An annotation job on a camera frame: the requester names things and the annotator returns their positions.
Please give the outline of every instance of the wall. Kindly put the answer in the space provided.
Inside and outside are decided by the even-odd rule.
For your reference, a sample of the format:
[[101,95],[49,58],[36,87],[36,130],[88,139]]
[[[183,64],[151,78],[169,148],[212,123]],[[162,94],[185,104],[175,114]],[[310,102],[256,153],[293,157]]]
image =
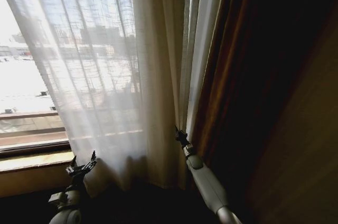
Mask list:
[[338,220],[338,7],[314,43],[247,187],[258,223]]
[[68,186],[71,182],[65,171],[68,165],[0,172],[0,198]]

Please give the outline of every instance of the window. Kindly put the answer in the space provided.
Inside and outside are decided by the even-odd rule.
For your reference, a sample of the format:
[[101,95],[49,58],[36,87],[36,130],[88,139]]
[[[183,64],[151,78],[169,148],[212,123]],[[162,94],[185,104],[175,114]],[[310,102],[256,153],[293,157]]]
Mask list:
[[68,148],[63,123],[6,0],[0,8],[0,157]]

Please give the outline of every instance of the wooden window ledge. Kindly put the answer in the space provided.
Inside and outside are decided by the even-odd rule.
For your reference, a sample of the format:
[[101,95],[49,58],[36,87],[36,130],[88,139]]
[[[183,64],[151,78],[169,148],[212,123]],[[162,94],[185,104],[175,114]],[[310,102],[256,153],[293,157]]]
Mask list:
[[73,158],[70,150],[3,158],[0,159],[0,173],[68,164]]

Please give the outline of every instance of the railing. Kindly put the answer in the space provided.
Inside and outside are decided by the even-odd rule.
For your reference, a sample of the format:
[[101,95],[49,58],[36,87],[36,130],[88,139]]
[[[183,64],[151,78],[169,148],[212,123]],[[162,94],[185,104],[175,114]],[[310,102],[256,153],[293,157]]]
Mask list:
[[57,111],[0,115],[0,157],[69,148]]

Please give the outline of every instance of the window sill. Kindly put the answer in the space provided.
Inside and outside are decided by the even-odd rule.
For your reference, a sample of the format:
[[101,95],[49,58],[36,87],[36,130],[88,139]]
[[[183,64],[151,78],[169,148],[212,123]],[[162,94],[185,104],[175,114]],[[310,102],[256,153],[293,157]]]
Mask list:
[[71,151],[3,158],[0,161],[0,198],[66,187],[71,178],[65,168]]
[[72,151],[4,158],[0,161],[0,173],[68,164],[73,158]]

